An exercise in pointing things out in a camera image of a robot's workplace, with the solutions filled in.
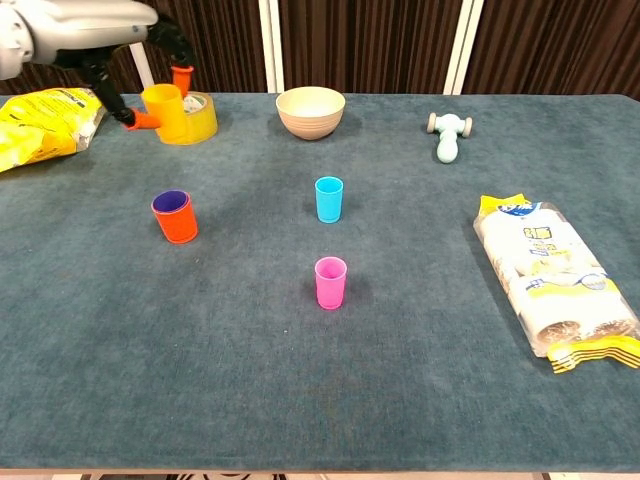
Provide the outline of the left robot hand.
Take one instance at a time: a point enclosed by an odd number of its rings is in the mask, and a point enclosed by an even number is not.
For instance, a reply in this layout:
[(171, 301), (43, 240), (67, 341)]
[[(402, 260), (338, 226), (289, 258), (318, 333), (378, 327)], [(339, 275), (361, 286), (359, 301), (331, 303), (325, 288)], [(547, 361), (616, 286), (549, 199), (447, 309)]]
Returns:
[(156, 129), (160, 120), (127, 107), (107, 62), (121, 47), (148, 41), (169, 53), (185, 94), (195, 66), (190, 42), (173, 19), (139, 1), (3, 1), (1, 78), (32, 62), (75, 69), (111, 115), (131, 130)]

